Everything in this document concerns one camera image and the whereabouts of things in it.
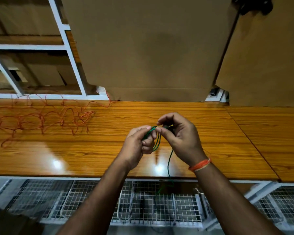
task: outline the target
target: red wire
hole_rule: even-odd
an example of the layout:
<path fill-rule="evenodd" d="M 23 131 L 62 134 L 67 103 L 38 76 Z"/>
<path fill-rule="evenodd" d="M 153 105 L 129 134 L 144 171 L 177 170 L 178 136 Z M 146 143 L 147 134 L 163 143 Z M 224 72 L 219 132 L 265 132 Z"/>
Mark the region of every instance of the red wire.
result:
<path fill-rule="evenodd" d="M 31 98 L 29 97 L 32 94 L 37 95 L 43 101 L 43 107 L 41 109 L 36 108 L 36 107 L 33 106 L 33 102 L 31 100 Z M 67 126 L 71 130 L 72 135 L 75 135 L 78 132 L 79 126 L 82 126 L 82 125 L 86 126 L 86 132 L 88 132 L 89 129 L 88 129 L 87 122 L 88 122 L 88 120 L 90 118 L 92 118 L 92 115 L 95 114 L 95 112 L 94 111 L 84 112 L 85 109 L 90 105 L 90 103 L 97 103 L 98 105 L 100 105 L 102 107 L 105 107 L 105 108 L 108 108 L 110 106 L 110 104 L 111 104 L 111 99 L 110 99 L 107 92 L 106 92 L 106 94 L 107 94 L 107 96 L 109 98 L 109 105 L 108 106 L 104 106 L 104 105 L 102 105 L 102 104 L 100 104 L 100 103 L 98 103 L 96 101 L 90 101 L 90 102 L 88 102 L 88 104 L 85 107 L 82 107 L 79 101 L 77 101 L 77 100 L 66 100 L 61 95 L 61 97 L 62 97 L 62 103 L 61 103 L 62 109 L 61 109 L 60 112 L 58 112 L 58 109 L 55 106 L 53 106 L 51 104 L 48 104 L 46 96 L 45 96 L 45 99 L 43 99 L 38 94 L 35 94 L 35 93 L 32 93 L 32 94 L 26 95 L 26 106 L 27 106 L 28 109 L 33 109 L 36 112 L 27 113 L 27 114 L 24 114 L 24 115 L 2 115 L 2 116 L 0 115 L 0 130 L 2 130 L 5 133 L 9 134 L 9 137 L 6 138 L 1 143 L 1 147 L 6 145 L 7 142 L 10 142 L 10 144 L 11 144 L 11 142 L 13 141 L 13 139 L 14 139 L 16 133 L 17 133 L 17 130 L 36 130 L 36 129 L 40 129 L 41 134 L 44 134 L 47 131 L 47 129 L 51 128 L 52 126 L 55 126 L 55 125 L 59 124 L 59 126 L 62 126 L 62 127 Z M 16 99 L 13 100 L 13 98 L 11 97 L 11 101 L 12 101 L 11 106 L 0 106 L 0 109 L 8 109 L 9 111 L 11 111 L 11 113 L 13 113 L 12 110 L 14 110 L 14 106 L 18 103 L 19 99 L 20 99 L 20 97 L 17 97 Z M 76 106 L 65 106 L 66 101 L 75 101 L 76 103 L 78 103 L 78 107 L 80 107 L 80 110 Z M 46 109 L 47 106 L 52 107 L 53 110 L 48 111 L 47 113 L 43 114 L 43 111 Z M 67 116 L 68 111 L 72 112 L 73 124 L 75 125 L 75 129 L 70 124 L 68 124 L 67 121 L 65 120 L 65 117 Z M 56 114 L 59 117 L 59 121 L 56 122 L 56 123 L 53 123 L 51 125 L 45 125 L 46 117 L 47 117 L 47 115 L 49 115 L 51 113 Z M 39 121 L 40 121 L 39 126 L 34 127 L 34 128 L 26 128 L 26 127 L 24 127 L 25 123 L 26 124 L 37 125 L 37 121 L 32 121 L 32 119 L 29 119 L 29 117 L 38 118 Z M 16 127 L 15 128 L 9 128 L 9 127 L 3 126 L 4 123 L 5 123 L 6 118 L 14 118 L 14 119 L 16 119 Z"/>

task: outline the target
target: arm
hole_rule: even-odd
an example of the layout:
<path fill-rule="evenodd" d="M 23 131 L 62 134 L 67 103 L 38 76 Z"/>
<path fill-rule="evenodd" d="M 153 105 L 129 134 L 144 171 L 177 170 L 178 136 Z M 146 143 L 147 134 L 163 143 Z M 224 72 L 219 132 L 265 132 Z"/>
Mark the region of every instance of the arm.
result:
<path fill-rule="evenodd" d="M 142 141 L 151 126 L 145 125 L 130 131 L 122 149 L 106 170 L 98 185 L 57 235 L 106 234 L 118 201 L 123 183 L 143 154 L 151 154 L 156 132 Z"/>
<path fill-rule="evenodd" d="M 157 127 L 176 155 L 189 166 L 207 159 L 194 124 L 178 113 L 163 115 L 157 125 L 174 126 L 174 134 Z M 267 220 L 212 163 L 195 172 L 225 234 L 283 234 Z"/>

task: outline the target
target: black object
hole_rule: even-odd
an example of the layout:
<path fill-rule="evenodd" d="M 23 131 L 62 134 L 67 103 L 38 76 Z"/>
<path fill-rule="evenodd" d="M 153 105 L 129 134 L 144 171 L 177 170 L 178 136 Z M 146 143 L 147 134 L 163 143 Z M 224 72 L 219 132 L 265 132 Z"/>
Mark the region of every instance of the black object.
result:
<path fill-rule="evenodd" d="M 261 11 L 263 15 L 267 15 L 273 9 L 272 0 L 232 0 L 232 2 L 240 6 L 241 15 L 249 11 Z"/>

